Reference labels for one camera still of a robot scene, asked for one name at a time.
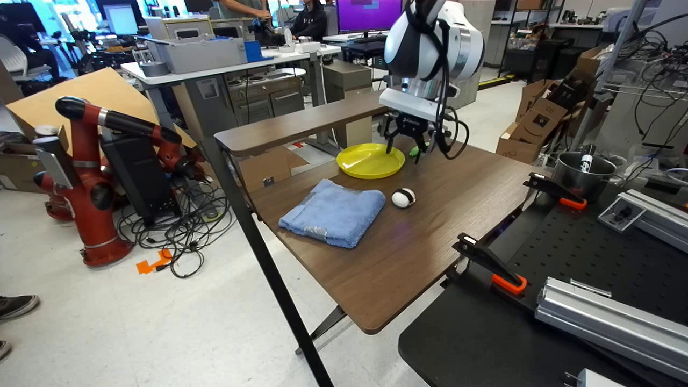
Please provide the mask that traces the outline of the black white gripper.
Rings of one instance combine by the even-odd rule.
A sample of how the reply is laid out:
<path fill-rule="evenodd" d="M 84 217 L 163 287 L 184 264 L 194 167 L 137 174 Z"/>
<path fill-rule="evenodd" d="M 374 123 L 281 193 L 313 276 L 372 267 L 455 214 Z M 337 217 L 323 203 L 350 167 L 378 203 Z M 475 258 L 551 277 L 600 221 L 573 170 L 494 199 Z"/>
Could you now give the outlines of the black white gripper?
<path fill-rule="evenodd" d="M 414 164 L 429 153 L 429 142 L 426 142 L 426 137 L 432 137 L 441 153 L 451 151 L 455 133 L 445 129 L 445 120 L 453 119 L 455 113 L 445 104 L 395 89 L 385 89 L 378 104 L 388 108 L 388 114 L 383 120 L 383 137 L 387 139 L 385 153 L 391 153 L 397 135 L 414 139 L 419 148 L 419 160 L 412 160 Z"/>

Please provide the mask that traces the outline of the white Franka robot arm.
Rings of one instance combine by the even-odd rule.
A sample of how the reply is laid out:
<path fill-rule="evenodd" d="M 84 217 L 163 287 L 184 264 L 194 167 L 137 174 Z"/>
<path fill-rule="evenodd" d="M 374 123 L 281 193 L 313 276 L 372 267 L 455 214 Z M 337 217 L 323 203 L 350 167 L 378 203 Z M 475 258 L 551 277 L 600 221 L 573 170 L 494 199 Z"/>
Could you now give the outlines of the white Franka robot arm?
<path fill-rule="evenodd" d="M 387 86 L 378 104 L 388 108 L 383 135 L 393 145 L 409 135 L 416 145 L 414 160 L 439 148 L 445 160 L 455 160 L 457 129 L 468 125 L 457 119 L 450 99 L 459 95 L 453 79 L 467 79 L 484 62 L 484 36 L 467 20 L 455 0 L 411 0 L 385 38 L 385 65 L 397 86 Z"/>

